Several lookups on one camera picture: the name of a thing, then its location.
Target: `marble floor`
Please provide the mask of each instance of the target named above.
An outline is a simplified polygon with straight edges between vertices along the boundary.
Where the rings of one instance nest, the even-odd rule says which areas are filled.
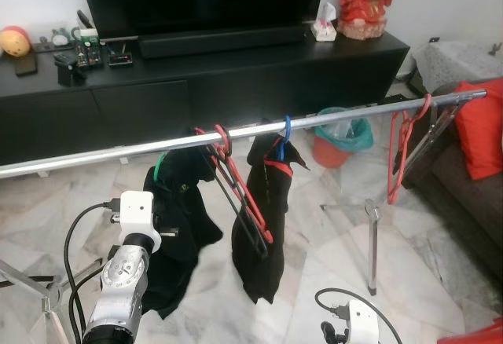
[[[501,285],[472,258],[441,217],[412,191],[402,189],[398,203],[383,206],[379,228],[378,293],[366,290],[369,226],[362,206],[384,190],[389,116],[371,119],[376,144],[338,170],[326,170],[310,154],[313,134],[297,130],[292,143],[310,170],[293,166],[285,226],[285,272],[274,304],[254,305],[242,291],[230,253],[234,215],[214,182],[199,184],[210,217],[224,232],[204,248],[189,289],[166,320],[154,312],[141,319],[136,343],[211,344],[323,343],[320,323],[338,331],[344,322],[314,302],[316,291],[341,287],[372,301],[396,327],[404,343],[435,343],[474,331],[501,314]],[[233,158],[248,173],[248,140],[235,141]],[[0,258],[28,275],[64,275],[64,237],[74,217],[91,204],[128,189],[141,189],[157,155],[58,170],[0,181]],[[337,204],[326,212],[320,204]],[[71,263],[80,269],[106,256],[117,243],[118,227],[99,210],[75,231]],[[86,316],[99,294],[99,280],[81,292]],[[344,295],[323,301],[345,304]],[[46,339],[40,301],[18,286],[0,289],[0,342],[52,344]],[[395,343],[380,324],[380,342]]]

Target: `clothes rack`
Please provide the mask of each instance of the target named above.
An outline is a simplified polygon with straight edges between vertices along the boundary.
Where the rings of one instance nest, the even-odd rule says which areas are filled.
[[[485,90],[473,90],[466,93],[452,93],[448,95],[443,95],[439,97],[433,97],[431,99],[431,110],[430,110],[430,128],[428,133],[421,140],[419,145],[411,152],[411,154],[406,159],[405,174],[410,169],[412,164],[416,162],[420,155],[426,152],[428,148],[432,145],[435,139],[448,127],[452,122],[456,114],[467,102],[483,98],[486,96]],[[292,130],[297,130],[301,128],[309,128],[313,126],[321,126],[325,124],[330,124],[337,122],[339,120],[348,119],[361,119],[369,116],[381,115],[391,112],[400,112],[406,110],[413,110],[421,108],[424,105],[423,99],[415,99],[411,101],[403,101],[392,104],[382,104],[374,105],[371,107],[356,108],[349,111],[337,112],[327,115],[312,116],[309,118],[295,119],[290,122],[290,127]],[[441,115],[437,118],[438,107],[439,106],[449,106],[447,109],[442,110]],[[281,121],[278,123],[263,124],[258,126],[246,126],[237,128],[229,131],[230,139],[235,140],[238,138],[257,136],[261,134],[277,133],[284,130],[286,127],[286,122]],[[74,167],[78,165],[85,165],[91,163],[104,162],[111,159],[121,159],[128,156],[136,156],[149,154],[154,152],[162,152],[177,148],[189,148],[199,145],[209,145],[221,140],[221,136],[216,133],[200,134],[190,137],[175,138],[165,141],[157,141],[147,144],[140,145],[129,145],[117,148],[108,148],[97,150],[93,152],[83,152],[78,154],[71,154],[67,156],[59,156],[48,159],[37,159],[22,163],[14,163],[0,167],[0,179],[8,177],[16,177],[18,175],[24,174],[34,174],[39,173],[40,175],[47,175],[51,170],[62,169],[65,167]],[[379,203],[374,203],[373,200],[368,199],[365,201],[365,211],[369,216],[369,275],[368,275],[368,289],[371,295],[376,293],[376,274],[377,274],[377,224],[380,220],[380,209],[379,205],[385,201],[386,192],[383,194],[382,199],[379,198]],[[330,206],[321,206],[321,209],[329,209]],[[38,287],[35,281],[32,281],[27,276],[23,275],[21,272],[17,271],[10,265],[4,263],[0,260],[0,274],[5,276],[7,280],[12,281],[15,284],[21,286],[29,287],[32,290],[37,291],[39,294],[43,295],[45,299],[50,293],[49,291],[43,290],[43,287]],[[55,306],[53,303],[46,302],[46,308],[43,310],[44,313],[51,314],[53,316],[55,311],[59,308],[59,298],[51,298],[52,300],[57,300]],[[61,325],[58,323],[59,320],[55,320],[57,323],[57,331],[60,332],[60,337],[64,337]]]

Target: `hanging clothes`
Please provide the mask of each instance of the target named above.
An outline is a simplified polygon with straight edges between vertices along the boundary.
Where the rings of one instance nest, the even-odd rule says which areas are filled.
[[[263,258],[257,254],[238,220],[233,225],[233,263],[243,280],[244,290],[254,303],[259,298],[273,303],[285,267],[285,213],[293,175],[290,163],[297,162],[306,167],[295,147],[283,140],[278,134],[258,136],[247,158],[251,171],[246,185],[274,238],[272,243],[267,244],[268,256]],[[282,161],[277,159],[280,147],[283,147]]]
[[[197,188],[199,180],[214,179],[208,157],[205,147],[173,150],[147,173],[143,189],[154,195],[155,227],[175,236],[163,236],[150,257],[142,313],[153,309],[163,319],[171,314],[185,295],[201,248],[222,238]]]

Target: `red bucket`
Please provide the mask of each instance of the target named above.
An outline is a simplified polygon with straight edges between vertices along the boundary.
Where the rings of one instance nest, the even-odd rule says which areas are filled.
[[[340,167],[353,152],[345,152],[319,136],[314,137],[313,158],[328,169]]]

